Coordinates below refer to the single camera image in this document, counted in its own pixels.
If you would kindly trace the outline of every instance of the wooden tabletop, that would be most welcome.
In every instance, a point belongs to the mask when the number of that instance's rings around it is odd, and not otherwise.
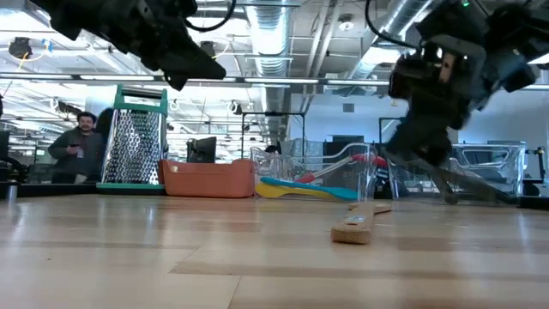
[[[1,307],[549,308],[549,213],[401,202],[376,217],[369,245],[331,243],[347,206],[102,196],[2,203]]]

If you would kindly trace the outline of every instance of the orange bin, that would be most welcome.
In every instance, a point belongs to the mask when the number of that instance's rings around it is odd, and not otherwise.
[[[254,195],[254,163],[236,160],[232,164],[160,161],[160,183],[169,196],[229,197]]]

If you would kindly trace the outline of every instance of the yellow spatula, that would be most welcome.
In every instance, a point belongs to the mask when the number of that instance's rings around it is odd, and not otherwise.
[[[332,196],[331,194],[322,192],[322,191],[299,189],[299,188],[288,188],[285,186],[267,185],[264,183],[259,183],[256,185],[256,193],[266,198],[277,198],[277,197],[285,196],[286,194],[299,194],[299,195],[319,197],[319,198],[331,199],[331,200],[335,199],[334,196]]]

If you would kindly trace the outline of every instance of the dark jacket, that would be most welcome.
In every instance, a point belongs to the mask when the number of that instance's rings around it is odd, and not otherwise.
[[[80,145],[83,157],[76,154],[67,154],[66,148],[70,145]],[[83,136],[80,129],[74,128],[64,132],[48,148],[50,155],[57,159],[55,173],[70,173],[90,176],[100,169],[100,159],[103,157],[105,146],[100,135]]]

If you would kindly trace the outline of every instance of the wooden stick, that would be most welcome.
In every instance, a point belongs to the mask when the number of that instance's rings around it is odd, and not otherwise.
[[[387,211],[391,211],[390,204],[356,203],[349,215],[332,227],[330,237],[334,242],[368,244],[374,226],[374,215]]]

